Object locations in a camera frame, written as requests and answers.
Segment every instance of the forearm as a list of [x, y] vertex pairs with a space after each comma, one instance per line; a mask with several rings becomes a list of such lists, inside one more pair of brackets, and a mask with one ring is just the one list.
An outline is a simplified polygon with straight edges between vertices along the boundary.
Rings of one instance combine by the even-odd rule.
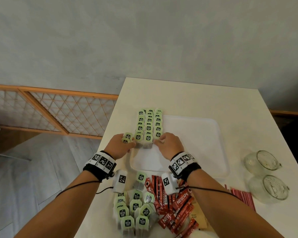
[[[189, 186], [226, 191], [222, 185], [201, 169], [193, 171], [187, 182]], [[199, 189], [192, 189], [192, 192], [220, 238], [283, 237], [267, 221], [236, 197]]]
[[[83, 171], [68, 187], [92, 180], [97, 178], [92, 173]], [[74, 237], [98, 187], [99, 183], [83, 184], [60, 194], [34, 216], [15, 237]]]

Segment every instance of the hand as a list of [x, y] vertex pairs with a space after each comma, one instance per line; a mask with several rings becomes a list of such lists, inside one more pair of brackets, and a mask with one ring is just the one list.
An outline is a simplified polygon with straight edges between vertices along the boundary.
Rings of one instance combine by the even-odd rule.
[[123, 143], [121, 141], [123, 135], [124, 134], [114, 135], [104, 149], [104, 151], [109, 153], [114, 160], [122, 158], [131, 148], [135, 148], [136, 146], [134, 141], [128, 144]]
[[159, 140], [154, 140], [153, 143], [158, 146], [163, 157], [170, 161], [177, 153], [184, 151], [179, 137], [172, 133], [164, 133]]

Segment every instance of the gray tile floor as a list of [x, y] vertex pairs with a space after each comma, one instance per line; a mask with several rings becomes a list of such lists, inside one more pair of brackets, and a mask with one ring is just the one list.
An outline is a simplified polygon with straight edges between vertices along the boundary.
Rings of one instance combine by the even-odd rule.
[[68, 186], [97, 152], [100, 140], [40, 134], [0, 157], [0, 238], [13, 237]]

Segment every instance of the glass jar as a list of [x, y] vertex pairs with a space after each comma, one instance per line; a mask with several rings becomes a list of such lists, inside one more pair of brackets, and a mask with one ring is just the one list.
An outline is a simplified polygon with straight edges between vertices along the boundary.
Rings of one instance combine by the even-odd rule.
[[282, 180], [271, 175], [252, 177], [248, 182], [248, 187], [252, 195], [264, 204], [286, 200], [289, 194], [288, 186]]
[[282, 167], [278, 160], [271, 153], [265, 150], [260, 150], [246, 155], [244, 158], [244, 165], [250, 173], [256, 176], [269, 174], [270, 171], [274, 171]]

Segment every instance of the white table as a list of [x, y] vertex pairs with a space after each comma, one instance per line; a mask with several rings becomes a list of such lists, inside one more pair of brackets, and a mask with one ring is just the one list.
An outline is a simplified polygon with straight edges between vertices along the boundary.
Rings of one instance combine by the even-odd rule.
[[[255, 206], [258, 214], [285, 238], [298, 238], [298, 164], [258, 90], [126, 78], [99, 150], [105, 148], [114, 134], [133, 132], [134, 116], [141, 107], [159, 107], [166, 115], [186, 114], [216, 120], [231, 170], [225, 180], [219, 180], [221, 184], [247, 190], [245, 181], [251, 175], [243, 167], [242, 158], [250, 151], [267, 150], [274, 154], [283, 166], [274, 175], [289, 186], [290, 195], [287, 200], [273, 205], [254, 200]], [[135, 173], [130, 168], [128, 156], [117, 161], [118, 168], [128, 170], [126, 188], [131, 189]], [[111, 181], [104, 181], [99, 190], [108, 186]], [[117, 237], [119, 232], [112, 218], [112, 202], [110, 190], [96, 195], [75, 237]], [[175, 235], [156, 225], [151, 237]], [[191, 237], [216, 235], [195, 231]]]

